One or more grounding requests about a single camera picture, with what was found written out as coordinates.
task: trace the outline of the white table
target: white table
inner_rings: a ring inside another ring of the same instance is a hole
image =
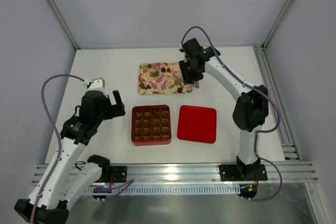
[[[243,77],[256,85],[262,84],[252,47],[218,48],[224,59]],[[103,77],[106,91],[114,104],[112,90],[119,90],[126,115],[104,121],[98,133],[78,160],[86,161],[93,154],[109,158],[112,163],[212,163],[235,162],[239,151],[239,130],[232,119],[235,102],[230,94],[210,75],[205,74],[200,88],[189,94],[138,94],[139,64],[145,62],[176,62],[183,59],[177,48],[78,50],[71,74],[84,79]],[[80,105],[85,87],[70,78],[57,118],[62,129],[76,105]],[[167,104],[171,110],[172,142],[169,145],[134,146],[131,142],[131,111],[137,105]],[[214,144],[179,140],[176,136],[180,106],[195,105],[217,110],[217,140]],[[264,129],[274,126],[271,114]],[[53,135],[46,157],[49,163],[57,147]],[[260,137],[259,153],[271,161],[284,161],[277,132]]]

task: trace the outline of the gray wall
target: gray wall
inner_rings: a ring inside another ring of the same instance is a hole
[[[81,48],[176,46],[200,25],[218,45],[261,44],[284,0],[55,0]]]
[[[296,0],[268,54],[296,129],[336,212],[336,0]]]
[[[45,79],[68,73],[75,51],[45,0],[0,0],[0,216],[15,223],[14,204],[28,196],[38,163],[43,163],[51,127],[40,88]],[[47,88],[56,118],[66,80]]]

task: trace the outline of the floral tray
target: floral tray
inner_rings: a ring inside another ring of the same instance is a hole
[[[183,84],[178,62],[143,63],[139,66],[139,94],[183,94],[193,90]]]

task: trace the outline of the red tray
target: red tray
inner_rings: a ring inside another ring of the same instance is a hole
[[[134,145],[170,144],[172,128],[167,105],[136,106],[132,109],[132,134]]]
[[[216,141],[217,112],[212,108],[181,106],[177,137],[213,144]]]

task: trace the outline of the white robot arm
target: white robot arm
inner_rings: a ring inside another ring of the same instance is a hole
[[[115,105],[111,105],[102,78],[89,83],[88,90],[82,97],[79,115],[76,115],[76,110],[63,125],[60,133],[61,154],[56,150],[36,188],[27,199],[19,199],[14,207],[25,221],[30,222],[33,212],[34,223],[65,223],[70,209],[83,192],[99,179],[106,180],[110,176],[110,161],[92,155],[81,172],[66,183],[74,163],[96,134],[102,121],[125,115],[119,92],[113,91],[113,95]],[[41,186],[45,181],[47,182],[41,193]]]
[[[204,49],[195,38],[181,45],[180,51],[185,56],[185,59],[179,62],[184,83],[195,84],[202,80],[203,73],[206,72],[219,81],[236,101],[233,120],[240,129],[237,171],[243,179],[252,178],[255,175],[255,170],[260,165],[260,159],[258,159],[254,151],[256,132],[261,130],[269,112],[267,99],[248,86],[255,87],[265,95],[268,93],[267,89],[263,85],[256,87],[241,77],[225,62],[220,56],[220,52],[216,51],[219,59],[226,67],[224,68],[215,57],[212,48]],[[239,82],[229,71],[240,80],[243,80],[244,83]]]

